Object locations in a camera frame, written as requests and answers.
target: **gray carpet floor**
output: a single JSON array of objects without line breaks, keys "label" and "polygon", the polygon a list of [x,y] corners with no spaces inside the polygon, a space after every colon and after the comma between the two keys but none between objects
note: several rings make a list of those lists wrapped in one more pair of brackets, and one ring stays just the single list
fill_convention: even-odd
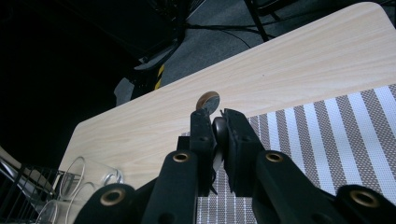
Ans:
[{"label": "gray carpet floor", "polygon": [[[283,35],[334,12],[335,8],[347,7],[361,1],[354,0],[300,0],[276,12],[287,19],[264,26],[268,35]],[[394,22],[394,7],[383,7]],[[262,22],[274,21],[270,15],[261,17]],[[187,19],[198,25],[254,25],[245,2],[242,0],[205,0]],[[210,65],[219,63],[247,49],[262,44],[261,37],[250,32],[212,30],[187,30],[182,45],[164,64],[162,87],[187,77]],[[117,105],[130,101],[134,85],[123,79],[115,89]]]}]

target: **table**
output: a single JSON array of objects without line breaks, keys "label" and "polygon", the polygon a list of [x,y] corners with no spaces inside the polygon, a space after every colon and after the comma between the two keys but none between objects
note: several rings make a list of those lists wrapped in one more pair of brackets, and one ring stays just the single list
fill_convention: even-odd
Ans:
[{"label": "table", "polygon": [[381,6],[359,3],[81,122],[59,169],[83,156],[139,188],[158,176],[207,91],[219,93],[219,109],[251,117],[393,84],[395,75],[395,29]]}]

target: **striped placemat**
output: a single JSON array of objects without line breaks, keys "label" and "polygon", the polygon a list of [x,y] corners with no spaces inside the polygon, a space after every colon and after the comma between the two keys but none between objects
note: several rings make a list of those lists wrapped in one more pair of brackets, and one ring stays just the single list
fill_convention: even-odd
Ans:
[{"label": "striped placemat", "polygon": [[[266,149],[289,155],[318,188],[335,195],[358,184],[396,204],[396,84],[248,120]],[[222,167],[214,188],[218,195],[198,198],[197,223],[256,222],[251,199],[230,193]]]}]

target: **clear glass cup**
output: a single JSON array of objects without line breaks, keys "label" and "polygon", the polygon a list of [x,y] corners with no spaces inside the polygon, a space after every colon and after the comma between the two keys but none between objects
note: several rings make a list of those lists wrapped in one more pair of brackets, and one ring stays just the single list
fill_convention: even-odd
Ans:
[{"label": "clear glass cup", "polygon": [[77,157],[70,165],[61,182],[61,200],[71,200],[84,183],[91,182],[102,187],[113,183],[123,183],[120,170],[97,161]]},{"label": "clear glass cup", "polygon": [[49,201],[38,215],[36,223],[74,223],[78,212],[97,190],[98,186],[87,182],[77,190],[71,201]]}]

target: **wire rack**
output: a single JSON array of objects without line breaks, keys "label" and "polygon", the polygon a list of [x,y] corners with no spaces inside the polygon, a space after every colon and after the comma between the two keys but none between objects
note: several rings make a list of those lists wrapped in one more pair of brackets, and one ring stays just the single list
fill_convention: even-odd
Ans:
[{"label": "wire rack", "polygon": [[64,172],[27,164],[16,168],[0,162],[0,223],[35,223],[43,206],[58,199]]}]

